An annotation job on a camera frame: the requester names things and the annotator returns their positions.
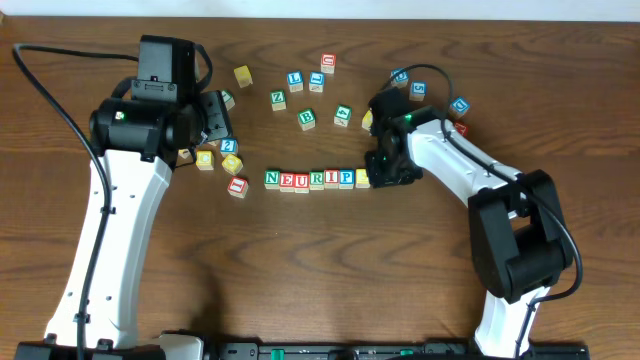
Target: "wooden table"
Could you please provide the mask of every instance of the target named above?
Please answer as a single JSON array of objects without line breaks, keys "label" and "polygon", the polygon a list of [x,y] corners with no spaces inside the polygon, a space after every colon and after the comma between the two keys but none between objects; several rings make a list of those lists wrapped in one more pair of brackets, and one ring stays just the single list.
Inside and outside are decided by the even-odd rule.
[{"label": "wooden table", "polygon": [[[585,341],[593,359],[640,356],[640,27],[629,24],[6,18],[0,27],[0,357],[38,340],[67,281],[88,196],[88,157],[15,66],[10,45],[32,42],[137,54],[140,35],[204,44],[212,89],[230,111],[247,198],[227,194],[220,167],[179,169],[158,211],[140,289],[141,337],[192,328],[267,342],[423,341],[470,337],[485,290],[470,261],[467,213],[430,175],[412,186],[266,191],[265,169],[359,167],[374,139],[360,128],[367,101],[393,68],[429,62],[451,72],[471,103],[469,139],[525,172],[555,180],[579,243],[585,279],[545,304],[537,341]],[[338,55],[323,94],[269,91],[285,74]],[[27,54],[27,62],[87,129],[92,110],[130,62]],[[248,65],[240,89],[233,68]],[[441,104],[437,74],[426,103]],[[338,104],[348,128],[333,125]],[[296,112],[312,107],[314,130]],[[570,285],[573,269],[555,291]]]}]

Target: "white robotic arm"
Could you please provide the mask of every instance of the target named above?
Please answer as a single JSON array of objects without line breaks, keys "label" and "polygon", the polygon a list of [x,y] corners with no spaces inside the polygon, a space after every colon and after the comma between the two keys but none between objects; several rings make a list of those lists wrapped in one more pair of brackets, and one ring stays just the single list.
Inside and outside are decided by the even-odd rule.
[{"label": "white robotic arm", "polygon": [[[496,160],[471,144],[455,131],[453,124],[445,121],[445,129],[450,136],[467,151],[486,164],[493,164],[497,171],[516,179],[520,171],[498,163]],[[437,177],[444,186],[462,201],[467,200],[482,189],[497,189],[507,185],[503,180],[487,173],[477,163],[445,140],[440,121],[429,121],[417,127],[407,137],[409,154],[413,162]],[[539,287],[524,294],[522,298],[509,304],[487,291],[482,322],[475,332],[475,341],[484,355],[512,358],[516,351],[516,341],[525,321],[527,304],[536,297],[545,296],[549,287]],[[528,324],[520,354],[529,349],[528,334],[533,318]]]},{"label": "white robotic arm", "polygon": [[[140,275],[153,220],[171,181],[171,169],[158,157],[152,163],[144,162],[139,153],[119,150],[107,150],[100,161],[112,185],[115,213],[109,216],[89,293],[86,346],[96,348],[102,340],[110,341],[114,349],[126,349],[138,345]],[[91,164],[89,205],[71,276],[45,332],[45,338],[55,336],[59,345],[76,345],[74,317],[100,222],[102,199],[102,184]]]}]

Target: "green led light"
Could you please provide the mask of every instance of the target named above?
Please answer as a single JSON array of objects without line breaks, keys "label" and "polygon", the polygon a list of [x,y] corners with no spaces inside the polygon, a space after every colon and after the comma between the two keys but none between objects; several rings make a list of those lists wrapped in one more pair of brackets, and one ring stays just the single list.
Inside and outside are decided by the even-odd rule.
[{"label": "green led light", "polygon": [[280,349],[271,350],[271,360],[284,360],[284,350],[280,350]]}]

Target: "yellow block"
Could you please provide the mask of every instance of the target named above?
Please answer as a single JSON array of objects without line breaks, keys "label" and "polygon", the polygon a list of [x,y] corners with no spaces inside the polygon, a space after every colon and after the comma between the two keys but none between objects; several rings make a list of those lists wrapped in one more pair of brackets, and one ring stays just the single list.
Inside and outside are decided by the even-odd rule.
[{"label": "yellow block", "polygon": [[364,117],[362,118],[362,128],[371,130],[371,124],[373,124],[373,114],[371,113],[371,109],[369,109],[369,111],[367,111],[367,113],[364,114]]},{"label": "yellow block", "polygon": [[251,79],[251,73],[249,72],[247,65],[233,69],[233,72],[236,74],[236,80],[238,80],[238,85],[240,85],[240,87],[253,84],[253,79]]},{"label": "yellow block", "polygon": [[367,176],[367,170],[356,169],[356,187],[360,189],[369,188],[369,177]]},{"label": "yellow block", "polygon": [[213,170],[213,153],[211,151],[197,151],[196,166],[200,170]]},{"label": "yellow block", "polygon": [[235,176],[242,170],[242,160],[233,154],[229,154],[222,162],[222,167],[226,172]]}]

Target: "wooden toy block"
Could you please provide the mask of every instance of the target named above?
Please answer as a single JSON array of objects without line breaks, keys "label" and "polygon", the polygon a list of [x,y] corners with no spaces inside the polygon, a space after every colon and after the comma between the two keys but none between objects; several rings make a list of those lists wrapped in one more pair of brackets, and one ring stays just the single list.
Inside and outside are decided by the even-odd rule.
[{"label": "wooden toy block", "polygon": [[325,74],[333,74],[336,71],[335,54],[322,54],[322,60],[320,61],[320,71]]},{"label": "wooden toy block", "polygon": [[251,79],[251,73],[247,65],[233,69],[233,73],[236,75],[236,80],[238,80],[238,85],[240,85],[241,88],[253,84],[253,79]]},{"label": "wooden toy block", "polygon": [[222,101],[224,101],[224,106],[227,108],[227,110],[230,110],[236,105],[236,101],[233,99],[233,96],[231,96],[230,92],[228,92],[227,90],[222,90],[220,91],[220,93],[222,94]]},{"label": "wooden toy block", "polygon": [[427,95],[427,83],[424,81],[414,81],[411,83],[411,91],[409,92],[409,100],[422,101]]},{"label": "wooden toy block", "polygon": [[271,109],[273,111],[285,110],[287,108],[287,98],[284,96],[283,90],[271,92]]},{"label": "wooden toy block", "polygon": [[453,115],[453,117],[457,120],[463,117],[470,107],[471,105],[469,105],[469,103],[464,98],[459,97],[451,103],[449,113],[451,113],[451,115]]},{"label": "wooden toy block", "polygon": [[324,173],[322,171],[312,171],[309,173],[309,188],[311,190],[324,190]]},{"label": "wooden toy block", "polygon": [[302,131],[307,131],[316,127],[316,116],[313,110],[306,109],[298,113],[298,123],[302,128]]},{"label": "wooden toy block", "polygon": [[293,176],[294,175],[290,173],[280,174],[280,191],[281,192],[294,192]]},{"label": "wooden toy block", "polygon": [[406,71],[402,71],[402,69],[393,70],[391,72],[391,76],[393,76],[393,80],[391,80],[391,86],[403,88],[409,83],[409,74],[407,74]]},{"label": "wooden toy block", "polygon": [[213,170],[213,153],[211,151],[197,151],[196,166],[200,170]]},{"label": "wooden toy block", "polygon": [[222,157],[238,155],[238,142],[235,139],[222,139],[220,141],[220,154],[222,154]]},{"label": "wooden toy block", "polygon": [[295,174],[293,176],[293,188],[298,194],[308,194],[309,174]]},{"label": "wooden toy block", "polygon": [[189,156],[191,156],[191,153],[189,152],[189,149],[180,149],[178,150],[178,155],[183,159],[188,159]]},{"label": "wooden toy block", "polygon": [[366,189],[371,187],[366,169],[356,169],[356,187],[358,189]]},{"label": "wooden toy block", "polygon": [[324,188],[337,189],[340,187],[340,171],[325,170],[324,171]]},{"label": "wooden toy block", "polygon": [[460,135],[462,135],[463,137],[467,137],[467,133],[469,132],[469,127],[467,125],[456,121],[455,123],[453,123],[453,126],[456,128],[456,130],[458,130]]},{"label": "wooden toy block", "polygon": [[324,74],[311,72],[309,75],[309,90],[314,92],[324,91]]},{"label": "wooden toy block", "polygon": [[362,118],[362,128],[365,130],[371,130],[371,124],[373,124],[373,114],[371,113],[371,109],[367,110],[367,113],[364,114]]},{"label": "wooden toy block", "polygon": [[353,170],[340,170],[340,189],[353,189],[355,173]]},{"label": "wooden toy block", "polygon": [[229,154],[222,162],[224,170],[234,176],[238,175],[240,170],[242,170],[242,166],[242,160],[233,154]]},{"label": "wooden toy block", "polygon": [[338,105],[336,114],[333,117],[333,123],[336,125],[347,127],[351,119],[351,108],[345,105]]},{"label": "wooden toy block", "polygon": [[266,189],[280,189],[280,171],[267,170],[264,172],[264,187]]},{"label": "wooden toy block", "polygon": [[231,182],[229,183],[229,187],[227,191],[231,196],[239,197],[244,199],[247,196],[247,191],[249,190],[249,183],[245,179],[240,179],[239,177],[232,177]]},{"label": "wooden toy block", "polygon": [[289,91],[291,92],[302,91],[302,89],[304,89],[304,84],[302,83],[302,73],[300,71],[288,73],[287,83],[289,84]]}]

